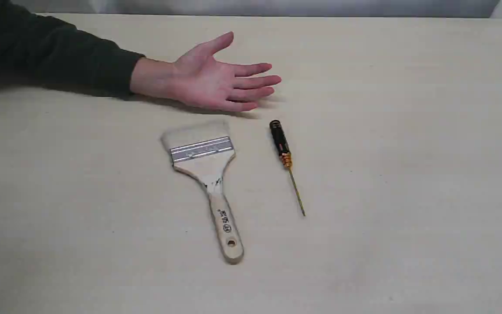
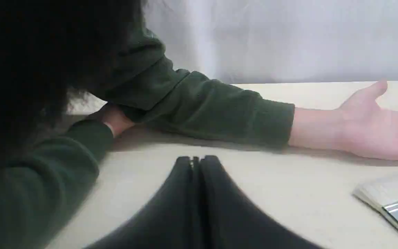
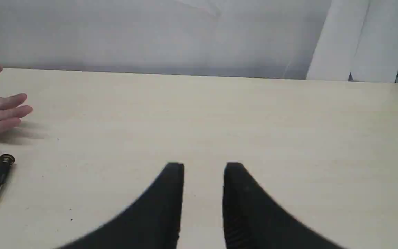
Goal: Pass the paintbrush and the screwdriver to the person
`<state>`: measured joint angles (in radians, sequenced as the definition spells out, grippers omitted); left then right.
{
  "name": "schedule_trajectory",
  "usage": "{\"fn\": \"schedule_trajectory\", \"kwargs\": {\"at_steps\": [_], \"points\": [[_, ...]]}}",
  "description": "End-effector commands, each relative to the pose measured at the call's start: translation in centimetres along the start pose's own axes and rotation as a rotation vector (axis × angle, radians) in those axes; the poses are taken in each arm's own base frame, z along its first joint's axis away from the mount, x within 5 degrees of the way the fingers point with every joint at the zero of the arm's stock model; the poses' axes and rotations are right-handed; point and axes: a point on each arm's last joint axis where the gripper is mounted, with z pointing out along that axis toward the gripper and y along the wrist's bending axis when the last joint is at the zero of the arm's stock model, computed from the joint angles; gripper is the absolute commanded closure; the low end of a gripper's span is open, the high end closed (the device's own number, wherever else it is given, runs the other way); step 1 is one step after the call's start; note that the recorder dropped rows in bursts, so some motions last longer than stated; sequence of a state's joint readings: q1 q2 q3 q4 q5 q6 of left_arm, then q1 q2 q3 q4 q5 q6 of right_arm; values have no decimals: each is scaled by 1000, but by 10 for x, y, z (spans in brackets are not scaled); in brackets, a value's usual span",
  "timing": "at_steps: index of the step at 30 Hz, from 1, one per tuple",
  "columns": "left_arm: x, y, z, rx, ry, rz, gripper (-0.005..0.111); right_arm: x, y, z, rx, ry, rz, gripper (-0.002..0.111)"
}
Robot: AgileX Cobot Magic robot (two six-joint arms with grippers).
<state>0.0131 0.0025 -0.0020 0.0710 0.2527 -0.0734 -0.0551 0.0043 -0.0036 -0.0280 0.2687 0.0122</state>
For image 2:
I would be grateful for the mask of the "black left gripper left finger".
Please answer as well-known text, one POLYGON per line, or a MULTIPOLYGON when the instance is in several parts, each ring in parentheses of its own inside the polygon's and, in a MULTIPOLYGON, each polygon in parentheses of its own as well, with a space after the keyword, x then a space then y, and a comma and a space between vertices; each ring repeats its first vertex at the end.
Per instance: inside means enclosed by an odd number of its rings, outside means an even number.
POLYGON ((193 167, 179 157, 156 194, 127 222, 89 249, 198 249, 193 167))

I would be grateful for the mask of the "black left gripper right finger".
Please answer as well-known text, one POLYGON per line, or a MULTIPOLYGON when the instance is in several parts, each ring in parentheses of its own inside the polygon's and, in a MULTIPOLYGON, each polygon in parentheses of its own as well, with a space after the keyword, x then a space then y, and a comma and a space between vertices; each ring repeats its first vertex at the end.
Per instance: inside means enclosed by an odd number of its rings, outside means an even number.
POLYGON ((216 156, 199 161, 199 206, 209 249, 317 249, 258 208, 216 156))

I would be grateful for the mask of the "second green sleeved forearm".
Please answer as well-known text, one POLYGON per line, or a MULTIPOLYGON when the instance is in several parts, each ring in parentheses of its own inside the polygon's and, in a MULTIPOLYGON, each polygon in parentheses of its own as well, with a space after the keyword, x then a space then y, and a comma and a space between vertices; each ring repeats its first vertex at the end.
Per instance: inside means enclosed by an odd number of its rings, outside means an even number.
POLYGON ((44 249, 94 185, 114 140, 95 120, 36 145, 0 170, 0 249, 44 249))

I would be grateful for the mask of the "green sleeved forearm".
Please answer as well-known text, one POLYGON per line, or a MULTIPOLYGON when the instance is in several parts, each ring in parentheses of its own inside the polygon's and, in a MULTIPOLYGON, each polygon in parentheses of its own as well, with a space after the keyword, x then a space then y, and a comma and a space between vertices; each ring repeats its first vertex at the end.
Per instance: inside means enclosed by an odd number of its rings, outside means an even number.
POLYGON ((135 123, 206 140, 334 149, 343 126, 336 110, 298 109, 199 72, 175 70, 163 43, 145 27, 118 49, 113 71, 93 94, 118 104, 135 123))

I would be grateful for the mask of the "second hand under arm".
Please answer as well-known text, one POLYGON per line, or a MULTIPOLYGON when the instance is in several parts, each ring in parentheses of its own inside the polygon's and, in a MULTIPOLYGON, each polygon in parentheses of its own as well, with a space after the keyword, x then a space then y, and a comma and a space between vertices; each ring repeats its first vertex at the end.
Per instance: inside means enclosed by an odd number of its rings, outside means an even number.
POLYGON ((135 126, 135 123, 125 116, 120 107, 110 103, 105 104, 97 112, 88 115, 87 119, 104 123, 112 131, 113 137, 118 137, 135 126))

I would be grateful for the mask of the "open bare hand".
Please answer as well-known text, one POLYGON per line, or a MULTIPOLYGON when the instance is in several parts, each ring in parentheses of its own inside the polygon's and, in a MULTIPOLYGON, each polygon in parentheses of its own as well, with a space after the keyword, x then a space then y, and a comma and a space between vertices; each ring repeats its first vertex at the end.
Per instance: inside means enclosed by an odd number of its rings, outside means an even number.
POLYGON ((387 89, 387 82, 376 82, 356 91, 340 105, 336 149, 366 158, 398 161, 398 111, 384 109, 377 103, 387 89))

